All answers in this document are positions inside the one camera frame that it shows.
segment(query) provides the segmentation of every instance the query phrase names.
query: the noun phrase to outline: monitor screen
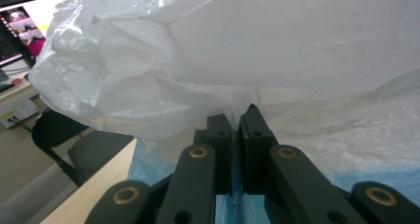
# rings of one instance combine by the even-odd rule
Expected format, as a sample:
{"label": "monitor screen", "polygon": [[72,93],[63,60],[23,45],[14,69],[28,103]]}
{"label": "monitor screen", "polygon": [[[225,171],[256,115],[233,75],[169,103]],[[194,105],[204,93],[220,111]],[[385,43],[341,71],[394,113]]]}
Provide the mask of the monitor screen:
{"label": "monitor screen", "polygon": [[0,67],[21,58],[22,53],[19,51],[18,47],[13,44],[10,37],[7,37],[7,32],[3,32],[3,30],[0,29]]}
{"label": "monitor screen", "polygon": [[40,54],[55,5],[65,0],[29,0],[0,8],[0,20],[12,39],[18,40],[32,57]]}

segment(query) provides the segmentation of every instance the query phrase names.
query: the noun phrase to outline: black chair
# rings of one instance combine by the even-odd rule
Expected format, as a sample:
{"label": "black chair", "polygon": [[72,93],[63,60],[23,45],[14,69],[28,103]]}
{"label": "black chair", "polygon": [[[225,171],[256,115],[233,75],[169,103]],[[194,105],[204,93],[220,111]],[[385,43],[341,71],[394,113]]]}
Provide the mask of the black chair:
{"label": "black chair", "polygon": [[93,131],[68,150],[72,166],[57,155],[53,148],[87,128],[48,108],[37,118],[32,131],[34,143],[54,159],[77,186],[92,177],[134,139],[133,136]]}

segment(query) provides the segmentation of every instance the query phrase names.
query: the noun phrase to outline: wooden desk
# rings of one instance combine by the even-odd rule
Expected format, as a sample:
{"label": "wooden desk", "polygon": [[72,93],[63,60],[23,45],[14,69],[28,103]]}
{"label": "wooden desk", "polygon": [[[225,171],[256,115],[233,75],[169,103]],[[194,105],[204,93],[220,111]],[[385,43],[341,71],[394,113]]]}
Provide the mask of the wooden desk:
{"label": "wooden desk", "polygon": [[127,179],[136,143],[137,140],[133,140],[42,223],[84,223],[93,206],[105,191],[117,182]]}

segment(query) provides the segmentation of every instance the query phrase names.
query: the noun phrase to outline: white plastic sheet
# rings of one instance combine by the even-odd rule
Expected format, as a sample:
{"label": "white plastic sheet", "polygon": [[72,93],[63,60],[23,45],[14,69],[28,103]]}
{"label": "white plastic sheet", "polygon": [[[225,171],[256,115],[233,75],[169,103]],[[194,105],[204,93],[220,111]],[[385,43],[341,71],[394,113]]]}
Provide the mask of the white plastic sheet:
{"label": "white plastic sheet", "polygon": [[146,140],[219,113],[236,124],[253,101],[279,142],[334,183],[349,190],[373,177],[420,205],[419,9],[420,0],[67,2],[30,79],[53,109]]}

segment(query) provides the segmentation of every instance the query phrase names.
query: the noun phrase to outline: black plastic part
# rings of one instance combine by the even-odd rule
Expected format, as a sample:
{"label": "black plastic part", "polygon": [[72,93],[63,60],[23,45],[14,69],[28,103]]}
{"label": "black plastic part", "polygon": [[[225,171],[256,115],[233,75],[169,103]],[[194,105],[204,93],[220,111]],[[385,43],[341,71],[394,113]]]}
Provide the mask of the black plastic part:
{"label": "black plastic part", "polygon": [[194,141],[192,144],[206,144],[207,145],[207,131],[206,130],[195,130]]}
{"label": "black plastic part", "polygon": [[206,145],[189,146],[182,151],[157,224],[214,223],[215,155]]}
{"label": "black plastic part", "polygon": [[352,203],[368,223],[420,223],[420,209],[395,189],[367,181],[357,183],[352,191]]}
{"label": "black plastic part", "polygon": [[158,212],[163,203],[164,196],[166,195],[167,189],[169,188],[172,174],[157,182],[150,188],[150,198],[146,205],[146,210],[142,215],[140,223],[142,224],[154,224],[158,218]]}
{"label": "black plastic part", "polygon": [[347,191],[345,191],[343,188],[341,188],[341,187],[338,187],[338,186],[335,186],[336,188],[337,188],[337,190],[339,190],[339,192],[342,194],[342,196],[344,197],[344,198],[346,198],[346,200],[347,201],[351,201],[351,198],[352,198],[352,194],[351,193],[349,193],[349,192],[347,192]]}
{"label": "black plastic part", "polygon": [[267,169],[296,223],[366,223],[299,149],[272,147]]}
{"label": "black plastic part", "polygon": [[140,181],[126,180],[109,188],[93,207],[86,223],[139,223],[150,189]]}
{"label": "black plastic part", "polygon": [[271,224],[294,224],[294,218],[286,202],[270,179],[267,183],[264,197],[264,208]]}
{"label": "black plastic part", "polygon": [[225,115],[207,118],[206,145],[216,152],[216,194],[232,192],[231,163],[234,132]]}
{"label": "black plastic part", "polygon": [[254,104],[241,116],[239,139],[244,191],[248,194],[265,194],[268,181],[265,163],[269,149],[277,142]]}

